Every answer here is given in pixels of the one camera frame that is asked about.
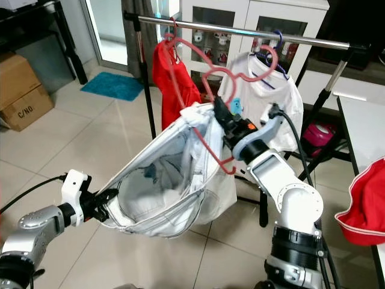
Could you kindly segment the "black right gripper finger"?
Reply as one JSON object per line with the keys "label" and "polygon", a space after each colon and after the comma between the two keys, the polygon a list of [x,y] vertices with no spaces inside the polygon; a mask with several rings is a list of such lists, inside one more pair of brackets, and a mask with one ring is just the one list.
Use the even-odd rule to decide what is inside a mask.
{"label": "black right gripper finger", "polygon": [[224,130],[229,130],[232,127],[232,114],[225,102],[214,101],[214,114],[217,123],[219,123]]}
{"label": "black right gripper finger", "polygon": [[220,125],[234,125],[236,119],[221,97],[215,97],[215,118]]}

